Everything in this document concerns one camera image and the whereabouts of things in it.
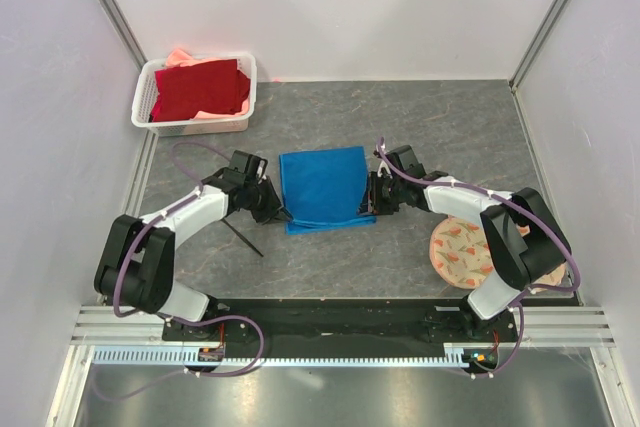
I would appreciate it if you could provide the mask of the blue cloth napkin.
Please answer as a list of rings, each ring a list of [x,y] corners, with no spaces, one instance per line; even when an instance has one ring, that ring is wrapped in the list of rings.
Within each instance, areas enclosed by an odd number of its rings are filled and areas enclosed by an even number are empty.
[[[279,156],[289,235],[371,225],[376,217],[359,212],[368,170],[362,146],[299,151]]]

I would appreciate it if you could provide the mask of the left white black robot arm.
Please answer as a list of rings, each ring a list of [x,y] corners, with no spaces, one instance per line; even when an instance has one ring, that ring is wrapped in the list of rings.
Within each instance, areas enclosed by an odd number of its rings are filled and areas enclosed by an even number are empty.
[[[185,197],[143,217],[121,215],[110,228],[94,278],[94,289],[111,299],[124,318],[144,312],[172,318],[198,340],[219,329],[219,301],[175,279],[175,254],[204,227],[240,210],[258,224],[289,222],[267,176],[228,182],[212,176]]]

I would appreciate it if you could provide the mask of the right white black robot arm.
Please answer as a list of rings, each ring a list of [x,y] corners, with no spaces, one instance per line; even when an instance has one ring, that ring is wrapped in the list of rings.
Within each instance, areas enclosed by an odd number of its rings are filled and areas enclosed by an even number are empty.
[[[392,215],[406,204],[449,215],[481,228],[494,272],[466,297],[458,328],[467,339],[483,339],[501,314],[542,276],[573,262],[569,242],[539,192],[489,191],[433,171],[418,179],[387,169],[371,172],[361,214]]]

